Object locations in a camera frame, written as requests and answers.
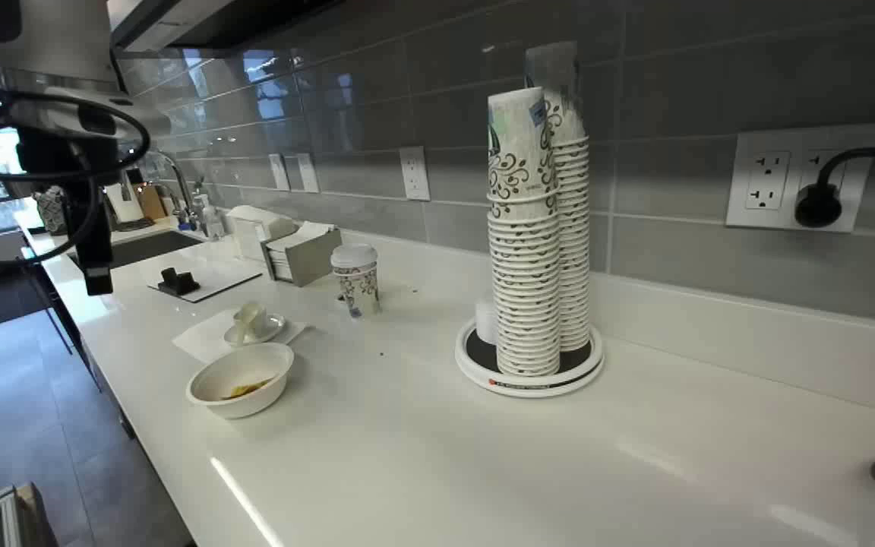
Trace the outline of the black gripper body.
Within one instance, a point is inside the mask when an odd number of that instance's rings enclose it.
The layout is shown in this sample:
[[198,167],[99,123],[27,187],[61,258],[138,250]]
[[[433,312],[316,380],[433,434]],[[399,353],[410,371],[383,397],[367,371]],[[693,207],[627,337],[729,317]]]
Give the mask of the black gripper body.
[[18,161],[40,190],[57,187],[68,198],[65,221],[77,247],[89,295],[113,291],[113,236],[104,190],[119,176],[114,144],[99,136],[18,135]]

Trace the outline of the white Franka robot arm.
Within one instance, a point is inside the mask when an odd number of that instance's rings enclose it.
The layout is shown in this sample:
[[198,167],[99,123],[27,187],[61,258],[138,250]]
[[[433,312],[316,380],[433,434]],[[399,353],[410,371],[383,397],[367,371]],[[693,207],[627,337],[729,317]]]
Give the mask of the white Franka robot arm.
[[[142,111],[113,65],[107,0],[0,0],[0,182],[57,187],[89,295],[113,291],[104,190],[153,149]],[[14,257],[0,272],[31,268]]]

